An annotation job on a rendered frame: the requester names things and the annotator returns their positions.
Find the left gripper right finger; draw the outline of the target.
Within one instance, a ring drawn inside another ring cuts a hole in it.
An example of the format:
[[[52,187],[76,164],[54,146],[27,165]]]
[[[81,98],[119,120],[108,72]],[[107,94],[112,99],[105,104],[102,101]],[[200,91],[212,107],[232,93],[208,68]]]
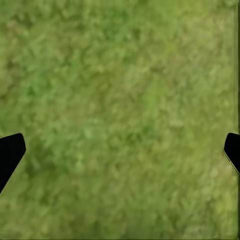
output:
[[[240,173],[240,135],[235,133],[228,133],[224,151]]]

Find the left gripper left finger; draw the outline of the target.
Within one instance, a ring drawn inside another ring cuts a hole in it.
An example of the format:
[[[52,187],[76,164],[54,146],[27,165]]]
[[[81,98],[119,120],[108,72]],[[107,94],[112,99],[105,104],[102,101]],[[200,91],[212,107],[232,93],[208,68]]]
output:
[[[21,133],[0,138],[0,193],[26,152]]]

